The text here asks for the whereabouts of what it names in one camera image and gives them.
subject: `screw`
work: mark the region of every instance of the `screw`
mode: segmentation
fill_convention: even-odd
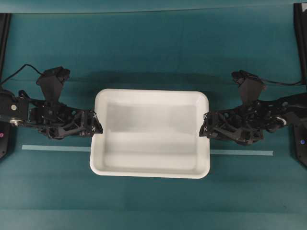
[[[17,109],[17,106],[14,105],[14,104],[12,104],[12,105],[11,105],[11,109],[12,109],[13,111],[15,111],[15,110]]]

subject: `black cable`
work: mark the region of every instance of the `black cable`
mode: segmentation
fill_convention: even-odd
[[[278,82],[278,81],[273,81],[273,80],[267,80],[267,79],[264,79],[264,78],[254,77],[254,76],[248,76],[248,78],[259,79],[261,81],[265,81],[265,82],[276,84],[276,85],[284,85],[284,86],[302,85],[302,81],[298,81],[296,83],[285,83],[285,82]]]
[[[258,77],[257,75],[246,72],[244,70],[240,70],[239,72],[241,73],[242,76],[244,76],[246,78],[257,79],[257,80],[265,81],[265,82],[276,84],[276,85],[284,85],[284,86],[303,85],[301,80],[298,81],[298,82],[295,82],[295,83],[285,83],[285,82],[279,82],[279,81],[264,79],[264,78]]]
[[[39,72],[34,66],[30,65],[30,64],[24,64],[23,66],[21,66],[19,68],[19,70],[17,70],[16,72],[14,72],[12,75],[8,76],[6,79],[4,79],[1,83],[0,86],[3,85],[7,80],[11,79],[12,77],[14,77],[17,73],[19,73],[21,70],[23,70],[24,67],[29,66],[32,69],[34,69],[38,74],[42,75],[41,72]]]

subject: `white tray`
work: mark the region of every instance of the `white tray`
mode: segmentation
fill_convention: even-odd
[[[199,129],[208,110],[201,92],[102,90],[95,111],[104,133],[92,138],[91,169],[112,176],[204,177],[210,148]]]

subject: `teal mat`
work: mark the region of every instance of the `teal mat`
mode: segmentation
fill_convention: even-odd
[[[24,63],[71,69],[61,101],[92,108],[104,88],[197,90],[211,109],[240,104],[230,73],[245,69],[295,82],[300,66],[292,5],[197,11],[13,15],[4,76]],[[30,69],[6,83],[42,98]],[[268,86],[261,99],[304,92]],[[211,141],[215,150],[274,156],[211,156],[200,180],[97,176],[89,154],[22,145],[90,146],[13,129],[0,162],[0,229],[296,229],[307,225],[307,170],[294,158],[291,129],[253,146]]]

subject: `light blue tape strip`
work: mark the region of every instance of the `light blue tape strip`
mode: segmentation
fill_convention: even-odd
[[[210,154],[212,155],[273,156],[273,151],[211,149]]]
[[[78,146],[49,146],[49,145],[23,145],[23,150],[40,150],[40,151],[70,151],[70,152],[90,152],[91,147]]]
[[[69,151],[69,152],[90,152],[91,147],[78,146],[49,146],[49,145],[23,145],[23,150],[40,150],[40,151]],[[273,151],[265,150],[224,150],[212,149],[212,155],[242,155],[242,156],[273,156]]]

